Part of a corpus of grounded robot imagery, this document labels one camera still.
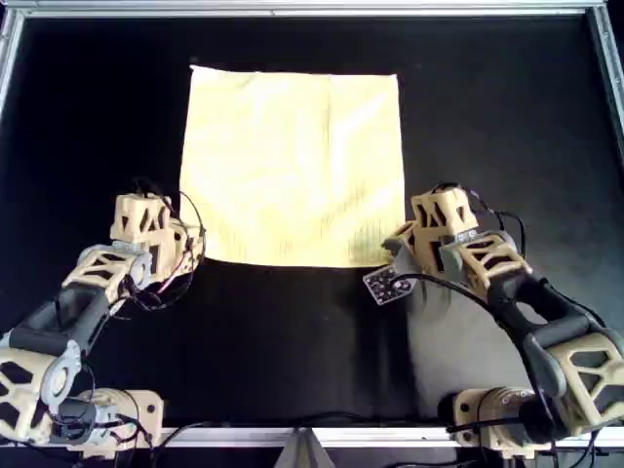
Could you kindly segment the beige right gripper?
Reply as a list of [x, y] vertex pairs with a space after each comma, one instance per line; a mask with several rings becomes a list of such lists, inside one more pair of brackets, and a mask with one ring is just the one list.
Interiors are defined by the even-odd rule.
[[460, 277], [462, 259], [456, 248], [446, 248], [464, 238], [462, 228], [413, 227], [414, 221], [406, 221], [386, 238], [381, 247], [391, 254], [402, 248], [413, 254], [423, 273], [435, 277]]

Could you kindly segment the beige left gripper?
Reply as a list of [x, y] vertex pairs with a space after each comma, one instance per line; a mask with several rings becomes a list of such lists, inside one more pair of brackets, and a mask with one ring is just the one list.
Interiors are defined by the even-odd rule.
[[188, 226], [186, 232], [179, 220], [170, 220], [166, 228], [148, 233], [144, 250], [151, 255], [150, 280], [166, 283], [189, 272], [189, 254], [203, 255], [205, 229]]

